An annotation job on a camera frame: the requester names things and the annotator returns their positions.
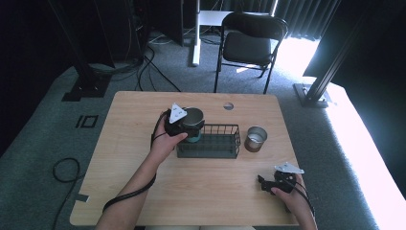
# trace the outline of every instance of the metal cup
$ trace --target metal cup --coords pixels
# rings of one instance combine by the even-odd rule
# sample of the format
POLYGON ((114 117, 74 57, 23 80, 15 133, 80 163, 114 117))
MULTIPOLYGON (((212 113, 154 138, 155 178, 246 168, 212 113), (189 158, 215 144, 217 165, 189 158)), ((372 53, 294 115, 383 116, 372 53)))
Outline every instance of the metal cup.
POLYGON ((262 147, 263 143, 268 138, 265 129, 260 126, 252 126, 248 128, 247 138, 245 139, 244 146, 251 152, 257 152, 262 147))

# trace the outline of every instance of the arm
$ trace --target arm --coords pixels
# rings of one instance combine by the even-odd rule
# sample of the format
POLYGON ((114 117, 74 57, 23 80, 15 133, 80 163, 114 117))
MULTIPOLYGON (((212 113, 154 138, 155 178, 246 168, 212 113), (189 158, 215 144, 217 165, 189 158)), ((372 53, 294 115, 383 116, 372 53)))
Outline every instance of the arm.
MULTIPOLYGON (((161 120, 155 136, 165 133, 164 121, 165 117, 161 120)), ((186 133, 181 133, 173 137, 167 134, 157 137, 152 144, 148 156, 118 193, 118 196, 129 194, 145 187, 156 174, 161 163, 173 151, 176 144, 185 139, 186 136, 186 133)), ((146 198, 147 191, 114 203, 102 213, 96 229, 134 229, 146 198)))
MULTIPOLYGON (((296 174, 296 180, 298 183, 303 184, 303 179, 300 174, 296 174)), ((297 185, 296 188, 301 190, 303 193, 305 192, 305 189, 299 185, 297 185)), ((317 229, 316 221, 311 214, 311 210, 308 207, 307 202, 296 190, 293 190, 290 194, 287 194, 275 187, 271 190, 286 204, 290 212, 295 215, 296 220, 299 222, 299 225, 303 230, 317 229)))

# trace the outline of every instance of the black cable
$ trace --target black cable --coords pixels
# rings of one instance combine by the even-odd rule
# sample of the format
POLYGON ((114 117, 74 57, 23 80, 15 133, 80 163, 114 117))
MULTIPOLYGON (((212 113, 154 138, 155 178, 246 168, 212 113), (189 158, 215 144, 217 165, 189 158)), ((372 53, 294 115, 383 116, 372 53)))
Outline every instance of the black cable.
MULTIPOLYGON (((152 136, 151 136, 151 143, 150 143, 151 146, 152 146, 153 141, 155 141, 156 138, 158 138, 158 137, 160 137, 160 136, 162 136, 162 135, 167 134, 166 132, 164 132, 164 133, 161 133, 161 134, 155 136, 156 130, 158 130, 158 126, 159 126, 159 124, 161 123, 161 120, 162 120, 162 119, 165 117, 165 115, 167 115, 167 114, 168 114, 167 112, 164 112, 164 113, 162 113, 162 114, 159 116, 159 119, 158 119, 158 121, 156 122, 155 128, 154 128, 153 133, 152 133, 152 136)), ((132 193, 129 193, 129 194, 125 194, 125 195, 120 195, 120 196, 117 196, 117 197, 115 197, 115 198, 110 199, 110 200, 104 205, 102 211, 104 212, 108 207, 110 207, 111 205, 113 205, 113 204, 115 204, 115 203, 117 203, 117 202, 126 200, 126 199, 128 199, 128 198, 132 198, 132 197, 134 197, 134 196, 138 196, 139 194, 142 194, 143 192, 145 192, 146 190, 148 190, 148 189, 153 185, 153 183, 155 182, 155 179, 156 179, 156 174, 153 176, 153 178, 152 178, 152 179, 146 184, 146 186, 144 186, 143 188, 141 188, 141 189, 139 189, 139 190, 137 190, 137 191, 135 191, 135 192, 132 192, 132 193)))
POLYGON ((71 193, 72 193, 72 191, 74 190, 74 188, 75 188, 75 186, 76 186, 78 180, 82 179, 82 178, 84 177, 84 174, 80 175, 80 163, 79 163, 79 161, 78 161, 77 159, 75 159, 75 158, 67 157, 67 158, 63 158, 63 159, 61 159, 61 160, 58 160, 58 161, 54 164, 53 176, 54 176, 54 178, 55 178, 57 181, 59 181, 59 182, 61 182, 61 183, 71 183, 71 182, 74 182, 74 183, 72 184, 71 188, 69 189, 69 192, 68 192, 68 194, 66 195, 65 199, 63 200, 62 204, 60 205, 59 209, 57 210, 57 213, 56 213, 56 216, 55 216, 55 219, 54 219, 54 224, 53 224, 53 229, 56 229, 56 223, 57 223, 57 220, 59 219, 59 215, 60 215, 60 212, 62 211, 63 206, 65 205, 65 203, 66 203, 66 201, 68 200, 68 198, 71 196, 71 193), (68 161, 68 160, 74 161, 74 162, 76 163, 76 166, 77 166, 77 173, 76 173, 76 176, 75 176, 73 179, 64 180, 64 179, 61 179, 60 177, 57 176, 57 174, 56 174, 56 169, 57 169, 57 167, 59 166, 60 163, 65 162, 65 161, 68 161))
POLYGON ((219 41, 213 41, 213 40, 210 40, 210 39, 208 39, 208 38, 200 37, 200 40, 203 41, 203 42, 206 43, 206 44, 210 44, 210 45, 220 45, 220 42, 219 42, 219 41))
POLYGON ((155 179, 156 179, 156 174, 152 177, 152 179, 149 181, 149 183, 147 183, 146 186, 144 186, 142 189, 139 189, 139 190, 137 190, 135 192, 132 192, 130 194, 120 195, 120 196, 117 196, 115 198, 110 199, 104 205, 104 207, 102 208, 102 211, 104 212, 108 207, 110 207, 111 205, 113 205, 113 204, 115 204, 117 202, 123 201, 123 200, 128 199, 128 198, 132 198, 134 196, 138 196, 139 194, 145 192, 146 190, 148 190, 153 185, 153 183, 155 182, 155 179))
POLYGON ((151 68, 150 68, 150 67, 148 68, 148 76, 149 76, 149 82, 151 83, 153 90, 156 92, 157 90, 156 90, 156 88, 155 88, 155 84, 154 84, 153 81, 152 81, 151 68))
MULTIPOLYGON (((154 59, 154 58, 155 58, 155 53, 153 52, 151 59, 154 59)), ((141 86, 141 76, 144 74, 144 71, 145 71, 145 70, 147 69, 147 67, 150 65, 151 60, 149 60, 149 59, 147 59, 147 60, 148 60, 148 62, 146 63, 146 65, 144 66, 144 68, 141 70, 141 72, 139 72, 139 75, 137 76, 137 83, 135 84, 135 88, 134 88, 135 91, 137 90, 137 86, 140 87, 140 90, 141 90, 141 91, 144 91, 143 87, 141 86)))
POLYGON ((158 67, 152 62, 152 60, 150 61, 150 63, 152 64, 152 66, 155 68, 155 70, 158 71, 158 73, 167 81, 169 82, 178 92, 182 92, 170 79, 168 79, 167 76, 164 75, 164 73, 161 72, 161 70, 158 69, 158 67))
POLYGON ((129 79, 129 78, 131 78, 132 76, 134 76, 135 74, 137 74, 138 72, 137 72, 137 70, 134 70, 134 72, 133 73, 131 73, 131 74, 129 74, 128 76, 125 76, 125 77, 122 77, 121 79, 117 79, 117 80, 110 80, 110 82, 117 82, 117 81, 124 81, 124 80, 126 80, 126 79, 129 79))
MULTIPOLYGON (((137 86, 139 86, 140 87, 140 90, 141 91, 144 91, 144 89, 143 89, 143 87, 142 87, 142 85, 141 85, 141 76, 144 74, 144 71, 147 69, 147 67, 149 67, 149 65, 152 65, 152 67, 156 70, 156 71, 158 71, 158 73, 169 83, 169 84, 171 84, 178 92, 181 92, 181 90, 164 74, 164 73, 162 73, 162 71, 152 62, 153 61, 153 59, 155 58, 155 51, 152 49, 152 48, 150 48, 149 46, 147 46, 148 47, 148 49, 149 50, 151 50, 151 52, 152 52, 152 57, 151 58, 148 58, 147 56, 144 56, 144 58, 147 60, 147 64, 144 66, 144 68, 141 70, 141 72, 140 72, 140 74, 138 75, 138 78, 137 78, 137 84, 136 84, 136 86, 135 86, 135 90, 137 90, 137 86)), ((153 85, 153 83, 152 83, 152 79, 150 78, 150 74, 149 74, 149 79, 150 79, 150 81, 151 81, 151 84, 152 84, 152 87, 153 87, 153 89, 155 90, 155 91, 157 91, 156 90, 156 88, 155 88, 155 86, 153 85)))
POLYGON ((313 217, 316 217, 316 213, 314 211, 314 207, 313 205, 311 205, 310 199, 308 198, 308 193, 307 190, 305 189, 305 187, 303 185, 301 185, 300 183, 296 182, 296 184, 300 185, 303 189, 305 194, 300 191, 298 188, 296 188, 296 186, 292 183, 290 183, 288 180, 286 180, 285 178, 282 177, 283 182, 285 182, 286 184, 288 184, 289 186, 291 186, 293 189, 295 189, 303 198, 304 200, 307 202, 308 207, 310 208, 311 214, 313 215, 313 217))
POLYGON ((132 72, 134 69, 137 69, 142 65, 143 61, 141 59, 132 59, 132 62, 129 63, 126 66, 120 67, 120 68, 114 68, 114 69, 109 69, 109 70, 103 70, 99 69, 97 67, 92 67, 92 70, 96 74, 101 74, 101 75, 115 75, 115 74, 125 74, 132 72))

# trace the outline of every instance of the black wire basket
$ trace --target black wire basket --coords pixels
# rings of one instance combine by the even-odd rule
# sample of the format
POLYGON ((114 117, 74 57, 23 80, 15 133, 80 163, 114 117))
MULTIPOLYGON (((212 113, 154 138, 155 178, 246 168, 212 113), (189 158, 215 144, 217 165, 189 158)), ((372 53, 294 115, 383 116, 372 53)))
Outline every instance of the black wire basket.
POLYGON ((177 145, 179 158, 231 158, 239 153, 238 125, 205 124, 195 143, 187 140, 177 145))

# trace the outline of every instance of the hand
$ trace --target hand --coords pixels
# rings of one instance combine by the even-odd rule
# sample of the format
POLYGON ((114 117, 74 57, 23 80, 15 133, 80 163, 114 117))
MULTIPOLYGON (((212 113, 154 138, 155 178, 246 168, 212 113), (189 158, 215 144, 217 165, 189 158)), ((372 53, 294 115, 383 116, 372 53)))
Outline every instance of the hand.
POLYGON ((173 151, 173 149, 179 142, 181 142, 188 136, 186 132, 172 137, 166 134, 164 128, 166 118, 167 116, 164 116, 157 127, 154 136, 155 140, 152 143, 152 147, 148 155, 148 157, 151 158, 158 165, 161 164, 169 156, 169 154, 173 151))
MULTIPOLYGON (((295 176, 297 183, 303 184, 302 176, 300 174, 295 174, 295 176)), ((296 188, 305 194, 305 189, 302 186, 297 184, 296 188)), ((295 215, 302 229, 317 229, 317 225, 311 213, 310 207, 308 206, 305 198, 302 197, 298 191, 294 189, 290 194, 288 194, 276 187, 272 188, 271 190, 286 204, 290 212, 295 215)))

